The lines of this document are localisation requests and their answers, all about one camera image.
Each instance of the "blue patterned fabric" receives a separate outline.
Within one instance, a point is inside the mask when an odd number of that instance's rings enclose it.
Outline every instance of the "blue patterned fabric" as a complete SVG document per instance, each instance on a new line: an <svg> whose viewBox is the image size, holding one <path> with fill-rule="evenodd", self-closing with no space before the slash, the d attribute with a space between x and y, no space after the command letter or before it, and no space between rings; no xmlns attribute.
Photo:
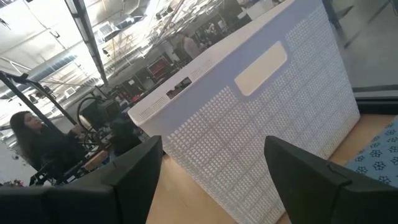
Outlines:
<svg viewBox="0 0 398 224"><path fill-rule="evenodd" d="M398 187L398 119L374 137L368 147L350 160L347 168Z"/></svg>

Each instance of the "long black hair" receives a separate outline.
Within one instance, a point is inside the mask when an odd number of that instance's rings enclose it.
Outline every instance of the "long black hair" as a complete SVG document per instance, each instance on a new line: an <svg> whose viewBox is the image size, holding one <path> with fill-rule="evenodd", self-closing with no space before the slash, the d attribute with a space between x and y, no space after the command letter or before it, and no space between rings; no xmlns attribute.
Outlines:
<svg viewBox="0 0 398 224"><path fill-rule="evenodd" d="M29 111L21 111L12 115L10 119L11 129L17 137L17 143L21 149L21 156L24 157L29 163L32 159L31 145L34 140L34 132L25 125L25 115Z"/></svg>

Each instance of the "ceiling light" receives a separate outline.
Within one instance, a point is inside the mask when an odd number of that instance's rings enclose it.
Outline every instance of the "ceiling light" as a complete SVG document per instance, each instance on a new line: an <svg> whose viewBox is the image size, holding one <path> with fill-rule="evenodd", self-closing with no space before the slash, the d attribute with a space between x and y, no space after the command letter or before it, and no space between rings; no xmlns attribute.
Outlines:
<svg viewBox="0 0 398 224"><path fill-rule="evenodd" d="M67 6L72 14L77 14L77 9L76 9L76 6L75 6L75 3L73 2L73 0L65 0L65 3L67 4Z"/></svg>

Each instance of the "glass window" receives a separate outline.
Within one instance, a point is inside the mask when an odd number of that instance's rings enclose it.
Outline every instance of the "glass window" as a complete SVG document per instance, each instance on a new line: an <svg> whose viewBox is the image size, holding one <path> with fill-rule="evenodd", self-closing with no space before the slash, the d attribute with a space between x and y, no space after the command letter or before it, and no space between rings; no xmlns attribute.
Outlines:
<svg viewBox="0 0 398 224"><path fill-rule="evenodd" d="M398 96L398 1L323 3L355 95Z"/></svg>

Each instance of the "metal pole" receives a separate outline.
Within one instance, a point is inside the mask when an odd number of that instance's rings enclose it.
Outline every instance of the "metal pole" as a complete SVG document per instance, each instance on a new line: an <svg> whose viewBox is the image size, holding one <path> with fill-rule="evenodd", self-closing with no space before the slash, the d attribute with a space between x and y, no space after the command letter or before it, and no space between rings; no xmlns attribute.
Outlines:
<svg viewBox="0 0 398 224"><path fill-rule="evenodd" d="M50 93L48 93L47 91L45 91L44 87L40 84L40 83L36 83L36 82L32 82L30 83L34 88L36 88L37 90L39 90L44 96L46 96L54 105L56 108L58 108L58 110L61 111L61 113L73 124L76 125L77 122L68 114L67 111L65 111L62 106L54 99L54 97L52 97L52 95Z"/></svg>
<svg viewBox="0 0 398 224"><path fill-rule="evenodd" d="M51 130L63 134L44 114L0 71L0 80L17 95Z"/></svg>

